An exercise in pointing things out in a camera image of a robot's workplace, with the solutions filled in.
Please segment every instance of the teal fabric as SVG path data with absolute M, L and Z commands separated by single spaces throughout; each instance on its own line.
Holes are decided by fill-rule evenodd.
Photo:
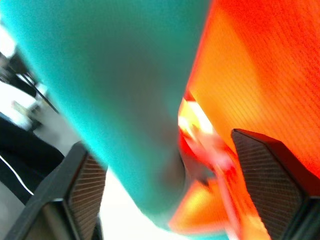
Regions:
M 1 0 L 30 67 L 147 216 L 181 197 L 161 174 L 209 0 Z

